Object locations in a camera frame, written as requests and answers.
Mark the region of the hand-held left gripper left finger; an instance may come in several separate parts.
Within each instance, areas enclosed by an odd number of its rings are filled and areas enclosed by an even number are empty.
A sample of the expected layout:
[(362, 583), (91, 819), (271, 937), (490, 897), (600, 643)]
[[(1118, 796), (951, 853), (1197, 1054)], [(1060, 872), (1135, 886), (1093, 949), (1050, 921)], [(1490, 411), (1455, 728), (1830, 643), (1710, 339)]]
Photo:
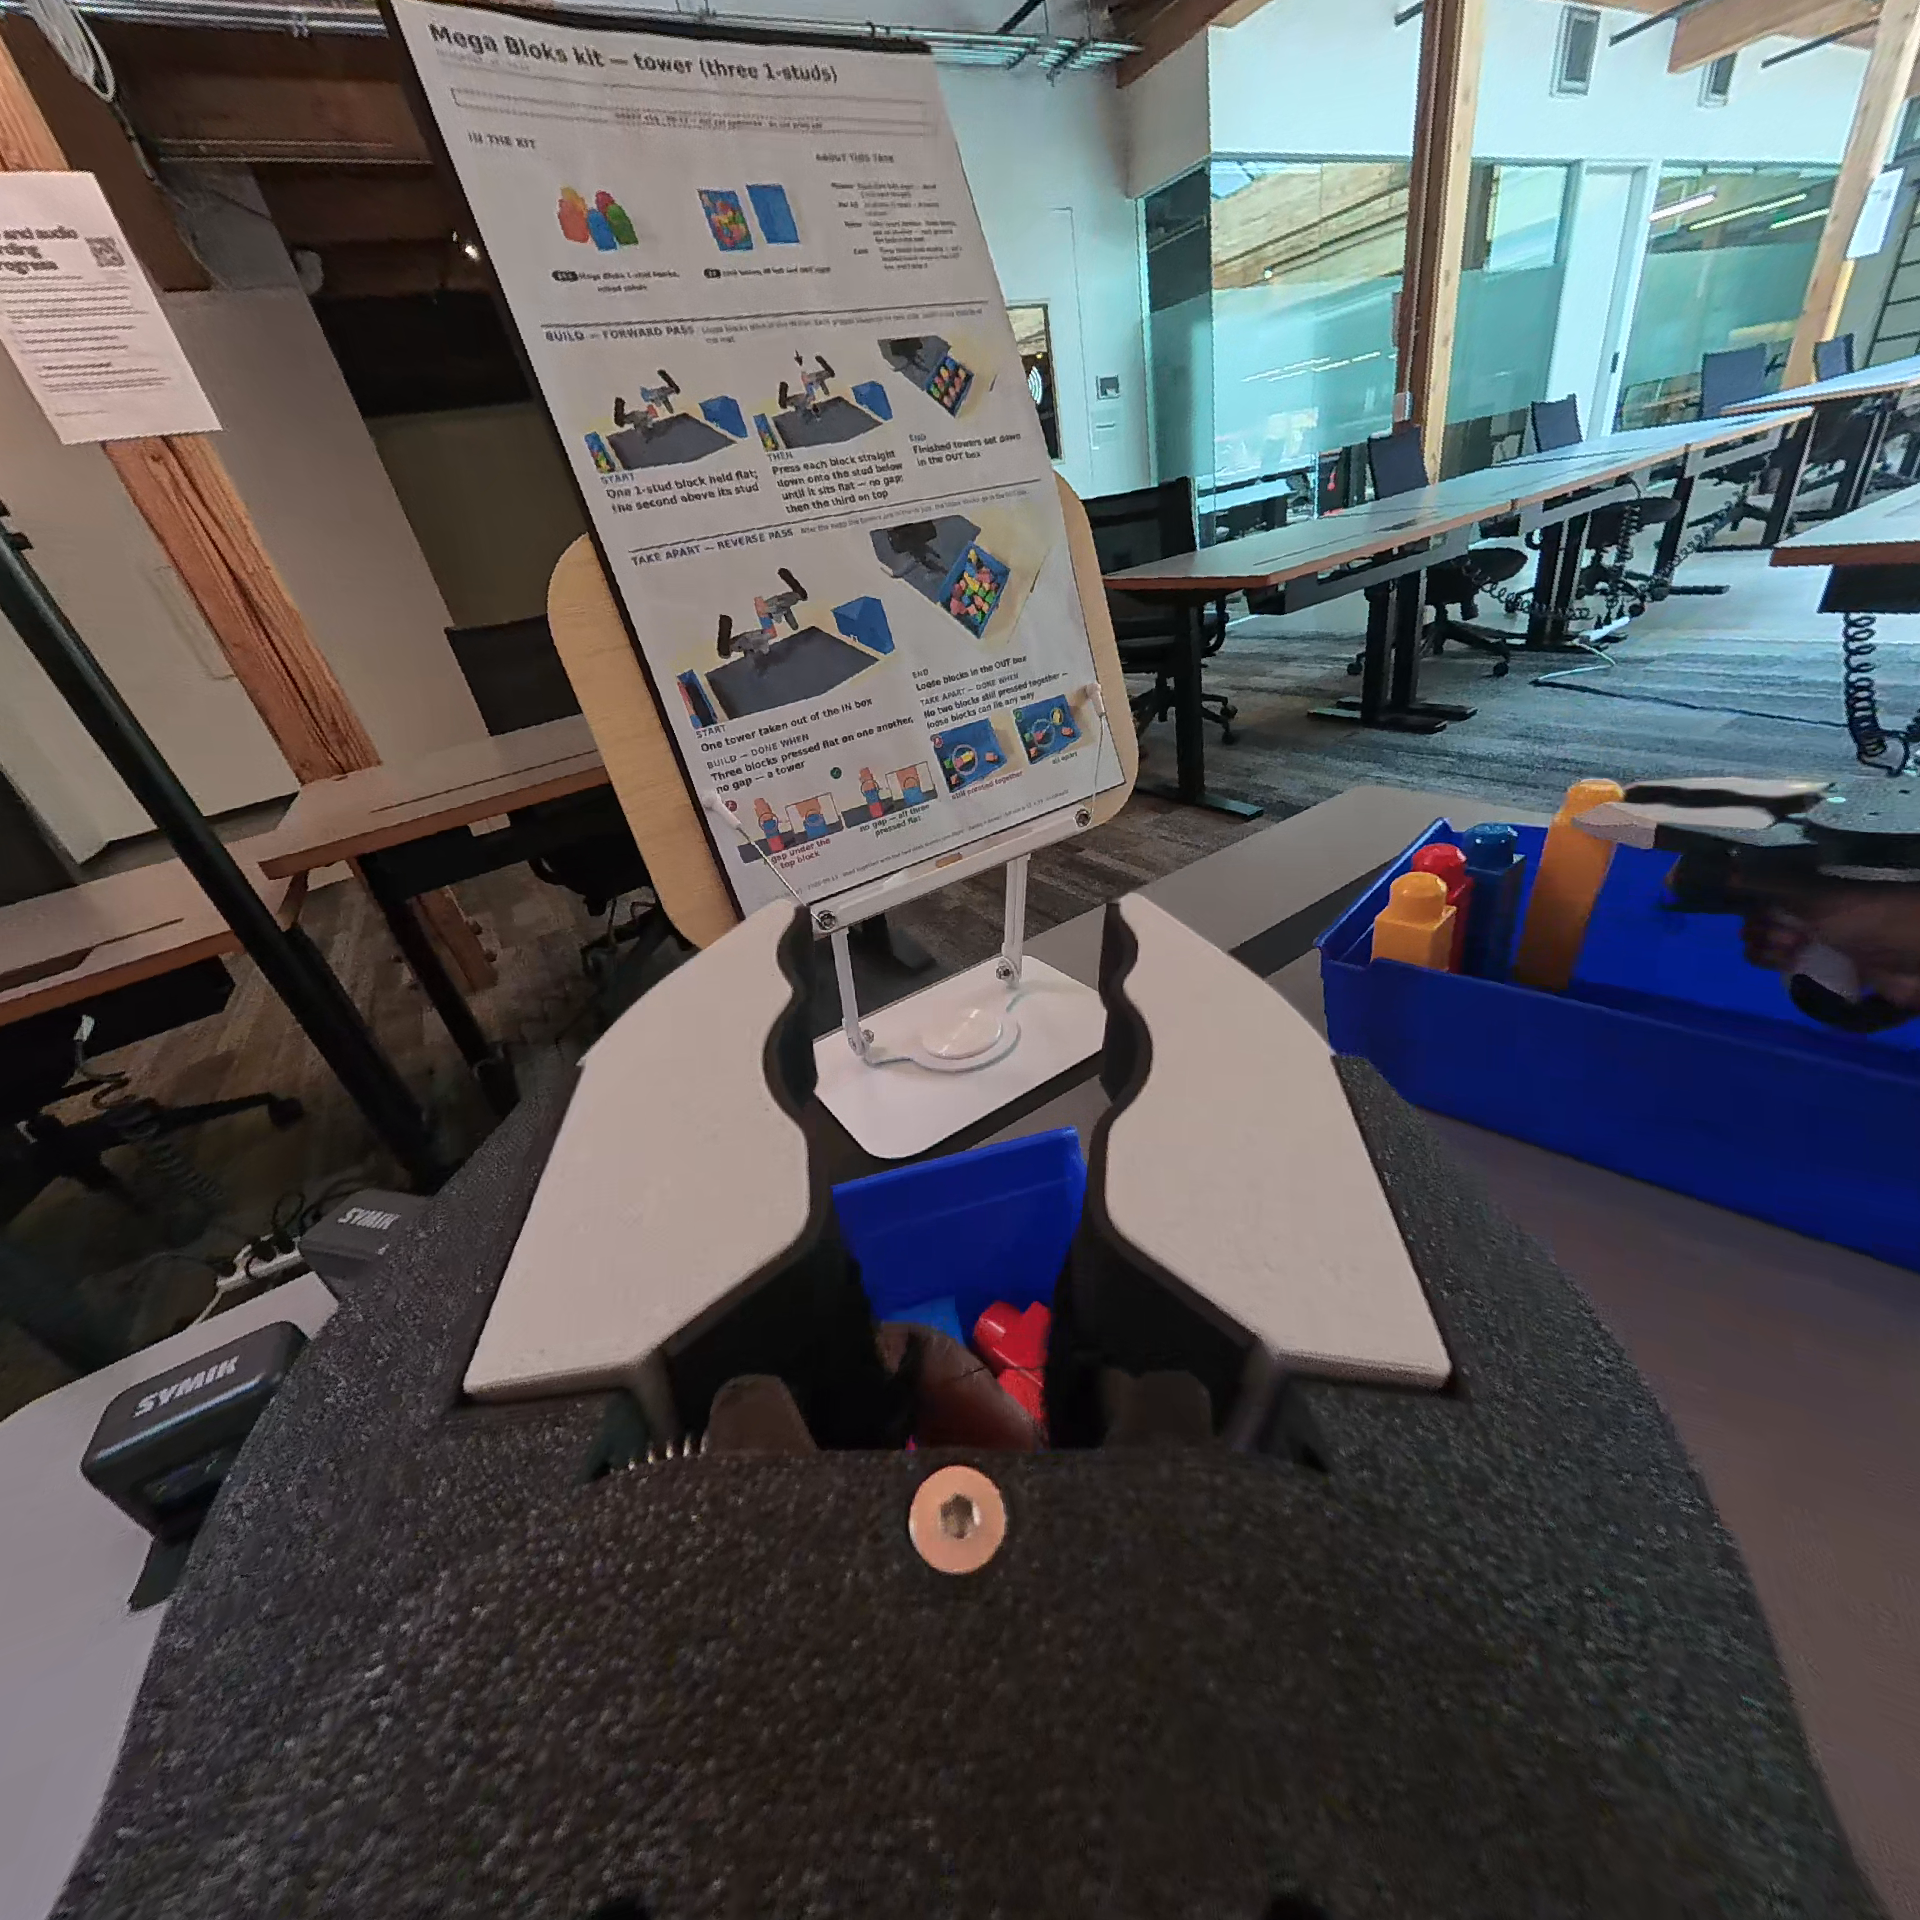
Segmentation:
[(776, 1380), (823, 1447), (884, 1436), (874, 1319), (804, 1127), (810, 983), (806, 910), (769, 905), (589, 1050), (467, 1401), (620, 1393), (675, 1444), (730, 1382)]

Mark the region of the instruction poster on stand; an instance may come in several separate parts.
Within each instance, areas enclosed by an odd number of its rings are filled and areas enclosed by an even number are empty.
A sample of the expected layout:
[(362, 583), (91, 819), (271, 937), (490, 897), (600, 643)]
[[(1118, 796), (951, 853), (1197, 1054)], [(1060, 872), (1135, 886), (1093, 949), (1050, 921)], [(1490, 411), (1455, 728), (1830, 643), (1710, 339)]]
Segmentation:
[[(806, 910), (817, 937), (850, 932), (872, 914), (927, 897), (971, 877), (1007, 870), (1015, 857), (1034, 857), (1089, 830), (1112, 824), (1140, 780), (1140, 737), (1119, 673), (1107, 593), (1098, 571), (1090, 516), (1068, 481), (1055, 477), (1066, 521), (1066, 545), (1075, 593), (1098, 671), (1098, 708), (1103, 724), (1101, 758), (1118, 760), (1118, 785), (1090, 799), (1075, 799), (1014, 830), (1001, 830), (961, 853), (943, 853), (898, 877), (884, 877)], [(711, 817), (699, 799), (675, 743), (663, 721), (647, 663), (635, 651), (626, 612), (609, 577), (595, 536), (576, 539), (550, 577), (550, 633), (583, 704), (595, 747), (647, 864), (660, 908), (675, 937), (711, 949), (742, 926), (742, 905), (711, 842)]]

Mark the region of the person's right hand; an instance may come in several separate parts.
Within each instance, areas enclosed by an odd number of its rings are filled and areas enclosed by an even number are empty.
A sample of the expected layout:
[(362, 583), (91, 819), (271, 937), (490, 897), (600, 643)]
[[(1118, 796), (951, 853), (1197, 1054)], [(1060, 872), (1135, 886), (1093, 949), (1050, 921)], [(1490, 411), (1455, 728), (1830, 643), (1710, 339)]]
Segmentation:
[(1842, 956), (1867, 998), (1916, 1012), (1916, 890), (1820, 893), (1744, 918), (1744, 953), (1765, 975), (1806, 975), (1809, 950)]

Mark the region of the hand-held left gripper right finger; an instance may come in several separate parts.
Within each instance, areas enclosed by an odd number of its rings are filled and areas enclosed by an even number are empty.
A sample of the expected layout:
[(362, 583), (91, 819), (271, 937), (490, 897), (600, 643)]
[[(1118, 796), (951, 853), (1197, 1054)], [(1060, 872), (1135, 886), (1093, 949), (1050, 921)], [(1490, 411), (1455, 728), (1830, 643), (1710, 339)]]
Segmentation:
[(1440, 1399), (1455, 1356), (1329, 1045), (1165, 908), (1107, 908), (1053, 1444), (1287, 1451), (1321, 1384)]

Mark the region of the yellow mega block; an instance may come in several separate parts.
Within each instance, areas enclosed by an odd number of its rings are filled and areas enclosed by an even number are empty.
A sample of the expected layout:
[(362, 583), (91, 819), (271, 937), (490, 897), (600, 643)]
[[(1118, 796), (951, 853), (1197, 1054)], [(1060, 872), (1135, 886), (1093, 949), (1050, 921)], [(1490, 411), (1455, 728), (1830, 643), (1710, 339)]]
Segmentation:
[(1392, 878), (1384, 908), (1373, 921), (1373, 965), (1459, 975), (1465, 949), (1469, 877), (1459, 870), (1409, 870)]

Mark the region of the printed instruction sheet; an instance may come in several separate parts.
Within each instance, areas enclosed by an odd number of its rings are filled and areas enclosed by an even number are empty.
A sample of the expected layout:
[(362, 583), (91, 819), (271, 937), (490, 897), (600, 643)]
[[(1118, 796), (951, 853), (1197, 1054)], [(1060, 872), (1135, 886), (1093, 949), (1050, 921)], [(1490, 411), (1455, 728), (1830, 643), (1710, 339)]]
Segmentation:
[(933, 56), (383, 15), (737, 910), (1090, 830), (1126, 772)]

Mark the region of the dark framed wall sign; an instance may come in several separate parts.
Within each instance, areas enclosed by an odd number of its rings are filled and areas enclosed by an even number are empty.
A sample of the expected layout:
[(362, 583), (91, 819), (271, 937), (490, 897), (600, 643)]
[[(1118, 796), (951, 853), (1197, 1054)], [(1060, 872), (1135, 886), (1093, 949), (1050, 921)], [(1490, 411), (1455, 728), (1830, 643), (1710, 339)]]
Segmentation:
[(1060, 464), (1060, 458), (1066, 458), (1060, 400), (1058, 400), (1058, 368), (1055, 368), (1055, 349), (1053, 349), (1050, 303), (1045, 300), (1019, 300), (1019, 303), (1007, 306), (1007, 317), (1008, 317), (1008, 327), (1015, 336), (1026, 389), (1029, 389), (1033, 404), (1038, 411), (1050, 461)]

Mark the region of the black office chair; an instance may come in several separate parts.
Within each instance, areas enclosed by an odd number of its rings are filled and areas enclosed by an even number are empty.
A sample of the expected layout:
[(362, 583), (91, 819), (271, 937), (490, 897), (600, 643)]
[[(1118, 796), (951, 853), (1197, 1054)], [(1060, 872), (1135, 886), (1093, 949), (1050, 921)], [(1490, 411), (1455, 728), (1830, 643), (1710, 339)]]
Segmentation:
[(1163, 565), (1198, 551), (1191, 481), (1170, 477), (1131, 494), (1090, 497), (1083, 504), (1090, 541), (1107, 583), (1107, 612), (1126, 675), (1149, 675), (1152, 687), (1131, 698), (1138, 728), (1173, 721), (1175, 758), (1202, 758), (1202, 728), (1215, 721), (1236, 743), (1236, 704), (1205, 692), (1205, 660), (1219, 652), (1228, 627), (1228, 601), (1209, 604), (1175, 596), (1118, 588), (1123, 571)]
[(120, 1148), (171, 1143), (240, 1114), (265, 1114), (276, 1129), (305, 1121), (305, 1103), (276, 1091), (171, 1107), (129, 1091), (94, 1054), (220, 1015), (234, 981), (220, 956), (177, 975), (114, 988), (53, 1012), (3, 1023), (3, 1218), (42, 1189), (74, 1184), (133, 1206), (107, 1165)]

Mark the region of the blue mega block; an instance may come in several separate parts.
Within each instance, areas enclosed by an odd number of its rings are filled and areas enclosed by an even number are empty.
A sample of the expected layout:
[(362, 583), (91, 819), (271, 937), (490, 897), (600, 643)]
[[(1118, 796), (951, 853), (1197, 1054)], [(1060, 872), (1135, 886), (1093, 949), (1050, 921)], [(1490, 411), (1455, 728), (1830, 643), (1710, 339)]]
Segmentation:
[(1508, 981), (1519, 942), (1524, 857), (1508, 824), (1477, 824), (1459, 832), (1469, 881), (1459, 969), (1480, 981)]

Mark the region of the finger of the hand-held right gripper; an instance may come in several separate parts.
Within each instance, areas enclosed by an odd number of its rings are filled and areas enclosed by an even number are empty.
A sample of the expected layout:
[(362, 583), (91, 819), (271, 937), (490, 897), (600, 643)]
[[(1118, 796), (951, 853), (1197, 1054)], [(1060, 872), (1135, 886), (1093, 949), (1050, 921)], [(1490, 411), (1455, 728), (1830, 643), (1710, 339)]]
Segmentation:
[(1634, 845), (1643, 853), (1748, 853), (1803, 842), (1803, 811), (1761, 799), (1606, 799), (1578, 812), (1572, 828), (1595, 838), (1597, 842)]
[(1675, 806), (1691, 812), (1806, 812), (1832, 794), (1830, 780), (1785, 777), (1672, 777), (1624, 786), (1628, 806)]

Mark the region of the person's left hand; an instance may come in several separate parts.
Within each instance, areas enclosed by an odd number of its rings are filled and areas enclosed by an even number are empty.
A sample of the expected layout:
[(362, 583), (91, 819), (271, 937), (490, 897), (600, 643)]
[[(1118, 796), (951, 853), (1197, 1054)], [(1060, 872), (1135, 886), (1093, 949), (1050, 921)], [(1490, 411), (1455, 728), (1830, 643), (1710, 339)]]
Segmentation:
[(963, 1343), (926, 1322), (878, 1322), (874, 1346), (920, 1454), (1041, 1454), (1045, 1426)]

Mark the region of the white paper notice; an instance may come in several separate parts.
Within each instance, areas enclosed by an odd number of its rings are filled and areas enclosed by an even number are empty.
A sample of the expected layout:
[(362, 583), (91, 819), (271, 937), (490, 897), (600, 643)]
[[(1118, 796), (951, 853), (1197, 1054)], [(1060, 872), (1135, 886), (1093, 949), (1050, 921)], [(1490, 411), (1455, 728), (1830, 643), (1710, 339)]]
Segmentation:
[(223, 429), (90, 174), (3, 174), (3, 349), (63, 444)]

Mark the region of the wooden post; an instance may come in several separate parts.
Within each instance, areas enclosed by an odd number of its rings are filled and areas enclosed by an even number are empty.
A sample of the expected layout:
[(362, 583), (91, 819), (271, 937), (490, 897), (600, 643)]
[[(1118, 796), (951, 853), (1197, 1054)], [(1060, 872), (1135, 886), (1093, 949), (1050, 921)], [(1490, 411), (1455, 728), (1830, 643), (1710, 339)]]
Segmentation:
[[(90, 174), (164, 291), (205, 291), (153, 163), (42, 28), (3, 28), (3, 171)], [(213, 437), (106, 441), (107, 464), (302, 785), (380, 765)]]
[(1485, 3), (1424, 3), (1397, 303), (1397, 423), (1421, 429), (1432, 481), (1444, 475), (1484, 36)]

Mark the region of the blue plastic bin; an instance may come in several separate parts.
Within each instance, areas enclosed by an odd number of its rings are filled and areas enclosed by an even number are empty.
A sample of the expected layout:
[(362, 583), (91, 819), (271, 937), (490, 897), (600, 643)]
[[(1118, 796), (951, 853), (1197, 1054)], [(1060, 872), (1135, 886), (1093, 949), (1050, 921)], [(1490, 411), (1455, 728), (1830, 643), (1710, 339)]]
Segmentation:
[(831, 1193), (850, 1300), (979, 1358), (983, 1315), (1053, 1310), (1089, 1197), (1068, 1127), (894, 1165)]
[(1916, 1267), (1916, 1020), (1753, 969), (1740, 929), (1670, 908), (1624, 851), (1563, 993), (1373, 959), (1432, 819), (1321, 933), (1326, 1036), (1409, 1103)]

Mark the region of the long wooden office desk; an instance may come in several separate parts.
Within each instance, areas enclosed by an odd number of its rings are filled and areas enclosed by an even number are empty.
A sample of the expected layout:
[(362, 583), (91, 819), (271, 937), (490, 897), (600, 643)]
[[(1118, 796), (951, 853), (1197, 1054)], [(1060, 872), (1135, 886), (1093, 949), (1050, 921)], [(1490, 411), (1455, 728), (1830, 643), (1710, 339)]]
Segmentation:
[[(1643, 429), (1451, 477), (1276, 533), (1219, 541), (1187, 560), (1123, 571), (1115, 586), (1202, 604), (1236, 593), (1269, 596), (1284, 613), (1384, 588), (1382, 612), (1370, 619), (1363, 692), (1316, 708), (1313, 719), (1434, 735), (1474, 719), (1474, 708), (1421, 698), (1424, 583), (1436, 565), (1465, 560), (1485, 521), (1519, 516), (1524, 533), (1555, 533), (1563, 523), (1586, 523), (1606, 507), (1636, 507), (1640, 485), (1672, 464), (1680, 464), (1680, 497), (1691, 499), (1699, 477), (1748, 454), (1769, 454), (1779, 437), (1779, 424), (1761, 420)], [(1175, 758), (1173, 780), (1138, 780), (1138, 794), (1232, 819), (1261, 817), (1259, 805), (1209, 786), (1205, 755)]]
[(1838, 458), (1837, 499), (1827, 521), (1866, 507), (1888, 437), (1898, 429), (1916, 429), (1916, 355), (1817, 379), (1784, 397), (1744, 400), (1714, 414), (1714, 423), (1744, 420), (1761, 420), (1784, 430), (1775, 499), (1765, 521), (1765, 548), (1775, 548), (1796, 529), (1803, 481), (1809, 481), (1817, 454)]

